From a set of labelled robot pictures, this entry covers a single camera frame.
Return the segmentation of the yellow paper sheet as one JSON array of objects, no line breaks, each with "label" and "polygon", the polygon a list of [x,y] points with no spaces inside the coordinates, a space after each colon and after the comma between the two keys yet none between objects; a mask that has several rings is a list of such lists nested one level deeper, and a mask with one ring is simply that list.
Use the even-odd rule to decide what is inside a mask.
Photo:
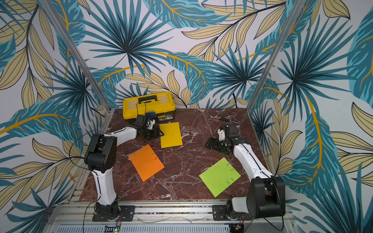
[{"label": "yellow paper sheet", "polygon": [[160,138],[161,148],[169,148],[183,145],[180,126],[178,122],[160,124],[159,128],[164,134]]}]

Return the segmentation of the lime green paper sheet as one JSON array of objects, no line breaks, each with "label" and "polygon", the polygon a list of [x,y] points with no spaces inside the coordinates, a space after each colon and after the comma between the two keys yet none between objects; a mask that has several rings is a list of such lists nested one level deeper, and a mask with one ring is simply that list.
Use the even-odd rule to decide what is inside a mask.
[{"label": "lime green paper sheet", "polygon": [[200,174],[199,177],[216,198],[238,180],[241,175],[233,168],[226,158],[222,158]]}]

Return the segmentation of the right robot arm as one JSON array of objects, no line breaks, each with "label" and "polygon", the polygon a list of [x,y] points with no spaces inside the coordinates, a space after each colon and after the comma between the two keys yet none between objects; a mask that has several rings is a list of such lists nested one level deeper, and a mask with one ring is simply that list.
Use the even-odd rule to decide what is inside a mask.
[{"label": "right robot arm", "polygon": [[230,197],[225,205],[214,205],[215,221],[283,217],[285,215],[285,183],[260,162],[249,141],[239,134],[236,125],[218,129],[218,138],[210,137],[205,146],[224,155],[233,154],[250,179],[246,197]]}]

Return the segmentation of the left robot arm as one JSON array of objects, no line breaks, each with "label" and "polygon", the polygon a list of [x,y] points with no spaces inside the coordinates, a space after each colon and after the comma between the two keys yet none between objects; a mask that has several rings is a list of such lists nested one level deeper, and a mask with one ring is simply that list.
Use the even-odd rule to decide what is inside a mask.
[{"label": "left robot arm", "polygon": [[94,176],[97,200],[92,221],[132,221],[135,207],[120,206],[113,183],[113,166],[117,157],[117,146],[143,137],[146,140],[160,138],[164,133],[156,120],[145,115],[138,115],[136,120],[124,128],[112,133],[96,133],[92,136],[84,157],[84,163]]}]

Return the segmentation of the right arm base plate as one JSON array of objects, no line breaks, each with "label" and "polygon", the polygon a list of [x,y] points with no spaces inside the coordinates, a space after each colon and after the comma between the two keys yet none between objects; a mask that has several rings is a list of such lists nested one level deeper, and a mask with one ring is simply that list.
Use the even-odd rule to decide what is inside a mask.
[{"label": "right arm base plate", "polygon": [[232,207],[227,205],[213,205],[212,214],[214,221],[238,221],[252,220],[252,216],[245,212],[236,212]]}]

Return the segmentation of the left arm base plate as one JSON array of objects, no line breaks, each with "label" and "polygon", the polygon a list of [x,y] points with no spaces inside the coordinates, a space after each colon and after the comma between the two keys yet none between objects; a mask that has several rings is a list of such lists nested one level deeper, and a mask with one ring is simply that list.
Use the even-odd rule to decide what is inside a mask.
[{"label": "left arm base plate", "polygon": [[101,206],[95,205],[93,222],[124,221],[131,222],[135,213],[135,206]]}]

